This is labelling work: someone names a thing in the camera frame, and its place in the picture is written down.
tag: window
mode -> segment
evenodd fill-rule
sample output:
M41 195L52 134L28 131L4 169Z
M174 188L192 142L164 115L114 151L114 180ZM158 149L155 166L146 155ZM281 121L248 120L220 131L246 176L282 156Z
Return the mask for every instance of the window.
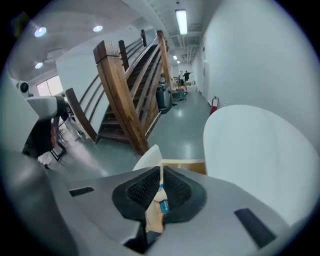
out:
M64 90L58 75L38 84L36 87L40 96L54 96Z

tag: fire extinguisher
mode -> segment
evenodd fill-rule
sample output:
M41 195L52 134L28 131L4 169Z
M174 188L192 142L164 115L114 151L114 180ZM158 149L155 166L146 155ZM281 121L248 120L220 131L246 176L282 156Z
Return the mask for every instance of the fire extinguisher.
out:
M210 116L213 112L215 112L218 109L218 105L219 105L219 98L217 96L213 96L212 103L211 103Z

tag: glossy floor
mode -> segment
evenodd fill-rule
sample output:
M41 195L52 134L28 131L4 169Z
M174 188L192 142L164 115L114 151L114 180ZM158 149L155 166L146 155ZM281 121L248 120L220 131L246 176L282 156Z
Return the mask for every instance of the glossy floor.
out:
M164 159L203 159L203 130L210 107L198 93L163 114L149 136L150 146L157 144ZM77 139L65 145L67 154L49 167L64 174L67 180L84 180L130 172L139 156L128 144L102 140L97 145Z

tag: rectangular ceiling light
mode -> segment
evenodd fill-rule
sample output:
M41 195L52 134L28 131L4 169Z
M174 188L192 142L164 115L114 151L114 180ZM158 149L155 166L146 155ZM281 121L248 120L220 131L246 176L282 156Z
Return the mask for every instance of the rectangular ceiling light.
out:
M186 35L187 29L187 11L185 9L175 10L176 19L178 20L178 25L181 35Z

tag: fluorescent light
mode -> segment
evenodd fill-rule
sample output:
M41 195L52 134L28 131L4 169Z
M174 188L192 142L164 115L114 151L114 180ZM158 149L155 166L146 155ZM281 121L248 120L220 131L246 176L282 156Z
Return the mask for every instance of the fluorescent light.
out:
M42 62L37 63L34 68L35 69L40 69L44 64Z
M181 35L186 35L188 33L187 29L187 11L185 9L175 10L176 19L178 20L178 25Z
M103 26L98 25L98 26L95 26L95 27L93 28L93 31L94 31L94 32L100 32L103 28L104 28Z
M47 32L46 27L45 27L45 26L41 26L41 27L38 27L38 28L33 32L33 35L34 35L36 38L39 38L39 37L42 37L46 32Z

